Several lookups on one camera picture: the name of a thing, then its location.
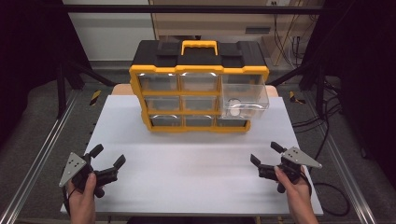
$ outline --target yellow frame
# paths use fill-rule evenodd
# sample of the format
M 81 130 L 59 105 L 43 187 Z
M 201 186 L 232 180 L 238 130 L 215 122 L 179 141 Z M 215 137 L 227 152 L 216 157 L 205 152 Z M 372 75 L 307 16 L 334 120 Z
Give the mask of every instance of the yellow frame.
M 216 101 L 215 110 L 211 111 L 198 111 L 198 110 L 184 110 L 182 106 L 182 95 L 194 95 L 194 96 L 220 96 L 221 88 L 220 81 L 218 81 L 218 87 L 216 91 L 182 91 L 180 87 L 179 75 L 183 73 L 215 73 L 219 77 L 221 75 L 262 75 L 265 81 L 268 78 L 269 70 L 266 66 L 244 66 L 242 68 L 225 68 L 221 65 L 177 65 L 175 67 L 156 67 L 154 65 L 142 65 L 133 64 L 129 69 L 131 75 L 131 86 L 139 99 L 139 103 L 142 107 L 142 120 L 151 132 L 167 132 L 167 133 L 182 133 L 187 131 L 210 131 L 215 133 L 245 133 L 250 129 L 250 120 L 247 120 L 245 127 L 219 127 L 215 126 L 216 116 L 220 115 L 219 112 L 219 100 Z M 142 91 L 140 82 L 138 79 L 139 74 L 150 73 L 157 75 L 177 75 L 177 90 L 176 91 Z M 150 95 L 175 95 L 179 96 L 179 111 L 158 111 L 149 110 L 146 102 L 145 96 Z M 150 115 L 180 115 L 181 125 L 176 127 L 166 127 L 166 126 L 152 126 L 149 116 Z M 213 115 L 212 125 L 210 127 L 192 127 L 186 126 L 184 115 Z

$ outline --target metal rail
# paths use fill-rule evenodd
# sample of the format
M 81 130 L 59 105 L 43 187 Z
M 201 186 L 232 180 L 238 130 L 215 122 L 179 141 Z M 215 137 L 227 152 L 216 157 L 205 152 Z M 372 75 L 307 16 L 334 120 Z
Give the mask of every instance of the metal rail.
M 314 107 L 314 97 L 313 93 L 307 94 L 304 92 L 304 97 L 307 99 L 308 105 L 311 108 L 314 114 L 316 113 L 316 109 Z M 326 133 L 325 124 L 319 126 L 322 135 L 324 136 Z M 364 224 L 375 224 L 376 220 L 371 211 L 369 205 L 364 199 L 363 194 L 361 193 L 361 189 L 358 186 L 358 183 L 353 177 L 353 174 L 350 172 L 347 163 L 344 161 L 343 156 L 340 153 L 337 145 L 334 142 L 331 134 L 327 136 L 327 146 L 329 147 L 329 154 L 332 157 L 332 162 L 334 163 L 334 167 L 337 170 L 344 187 L 346 188 L 346 193 L 349 196 L 350 201 L 352 202 L 356 214 L 358 215 L 361 223 Z
M 35 161 L 30 167 L 29 172 L 26 177 L 23 179 L 20 187 L 12 198 L 11 202 L 8 204 L 6 210 L 3 212 L 0 217 L 0 223 L 2 224 L 13 224 L 18 217 L 24 203 L 26 202 L 29 193 L 31 192 L 35 182 L 37 181 L 38 176 L 43 169 L 49 154 L 52 151 L 53 146 L 58 139 L 64 124 L 66 123 L 75 103 L 80 94 L 80 91 L 72 91 L 69 99 L 68 99 L 68 107 L 64 112 L 64 115 L 59 119 L 56 119 L 54 125 L 52 126 L 49 135 L 47 136 L 46 141 L 38 152 Z

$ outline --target finger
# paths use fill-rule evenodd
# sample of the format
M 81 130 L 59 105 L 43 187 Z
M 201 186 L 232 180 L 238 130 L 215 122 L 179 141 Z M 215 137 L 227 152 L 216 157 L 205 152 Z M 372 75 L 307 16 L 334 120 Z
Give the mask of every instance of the finger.
M 87 183 L 85 184 L 85 189 L 83 193 L 83 200 L 91 200 L 93 197 L 93 191 L 96 187 L 96 175 L 95 173 L 90 173 L 87 179 Z
M 274 167 L 274 170 L 275 170 L 277 180 L 279 180 L 279 182 L 283 185 L 283 187 L 285 187 L 286 190 L 292 189 L 293 184 L 291 184 L 291 182 L 290 182 L 289 178 L 286 176 L 286 174 L 277 166 Z
M 303 166 L 300 166 L 300 168 L 301 168 L 301 173 L 303 173 L 303 174 L 305 175 L 305 169 L 304 169 L 304 167 L 303 167 Z

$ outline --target gray floor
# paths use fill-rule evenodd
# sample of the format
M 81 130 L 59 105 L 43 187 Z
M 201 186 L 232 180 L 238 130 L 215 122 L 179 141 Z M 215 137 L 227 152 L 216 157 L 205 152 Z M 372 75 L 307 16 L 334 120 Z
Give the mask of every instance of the gray floor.
M 280 76 L 284 70 L 274 68 L 271 79 Z M 121 83 L 129 81 L 126 70 L 116 71 L 108 76 Z M 106 101 L 106 96 L 111 93 L 111 88 L 96 83 L 94 80 L 86 78 L 87 85 L 83 91 L 78 91 L 78 98 L 71 114 L 62 128 L 60 136 L 51 149 L 51 153 L 46 158 L 39 176 L 34 180 L 35 184 L 27 194 L 26 202 L 19 212 L 20 223 L 24 218 L 43 218 L 67 220 L 68 216 L 59 212 L 63 198 L 60 188 L 57 186 L 61 176 L 62 167 L 68 158 L 70 151 L 82 154 L 85 151 L 86 143 L 89 142 L 90 132 L 94 129 L 94 123 L 100 116 L 101 109 Z M 303 121 L 314 117 L 309 104 L 298 104 L 290 101 L 290 91 L 294 91 L 296 98 L 308 101 L 312 92 L 299 91 L 296 82 L 298 77 L 280 85 L 277 90 L 284 98 L 292 123 Z M 89 105 L 93 93 L 101 90 L 102 93 L 95 105 Z M 329 99 L 331 93 L 326 92 L 325 98 Z M 13 196 L 18 191 L 31 165 L 35 162 L 36 155 L 46 141 L 46 138 L 55 122 L 57 114 L 56 84 L 50 82 L 44 86 L 31 91 L 29 95 L 28 108 L 23 113 L 21 122 L 13 131 L 8 141 L 1 146 L 0 150 L 0 183 L 3 188 L 0 194 L 0 209 L 5 211 L 12 201 Z M 309 127 L 296 129 L 296 132 L 306 130 Z M 370 206 L 377 223 L 396 223 L 396 191 L 382 174 L 375 161 L 363 159 L 361 157 L 360 146 L 357 143 L 354 133 L 348 126 L 345 117 L 340 113 L 335 113 L 330 118 L 330 134 L 339 148 L 342 156 L 350 168 L 365 201 Z M 312 129 L 309 132 L 296 134 L 302 150 L 314 156 L 322 141 L 320 128 Z M 314 182 L 325 182 L 332 184 L 345 191 L 334 162 L 329 155 L 329 148 L 326 145 L 318 158 L 324 166 L 321 170 L 313 170 Z M 318 187 L 321 204 L 329 210 L 340 213 L 345 210 L 345 201 L 341 195 L 329 188 Z M 357 205 L 351 205 L 350 212 L 344 217 L 336 217 L 325 213 L 319 217 L 321 223 L 361 223 L 356 212 Z M 289 217 L 282 217 L 284 223 L 291 223 Z M 107 217 L 98 217 L 99 220 L 106 220 Z M 114 220 L 125 221 L 127 217 L 113 217 Z M 278 217 L 264 217 L 262 223 L 278 223 Z

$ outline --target table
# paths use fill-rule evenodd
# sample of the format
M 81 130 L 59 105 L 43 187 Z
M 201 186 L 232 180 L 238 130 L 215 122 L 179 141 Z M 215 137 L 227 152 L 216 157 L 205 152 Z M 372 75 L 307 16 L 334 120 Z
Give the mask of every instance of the table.
M 118 86 L 113 94 L 127 85 Z M 254 154 L 265 164 L 280 163 L 271 141 L 298 146 L 283 99 L 270 97 L 270 108 L 253 120 L 247 133 L 150 133 L 133 95 L 110 95 L 87 152 L 103 152 L 92 166 L 103 170 L 124 154 L 119 180 L 105 186 L 98 213 L 125 216 L 274 216 L 289 214 L 286 194 L 277 183 L 258 177 Z M 322 215 L 313 189 L 314 213 Z

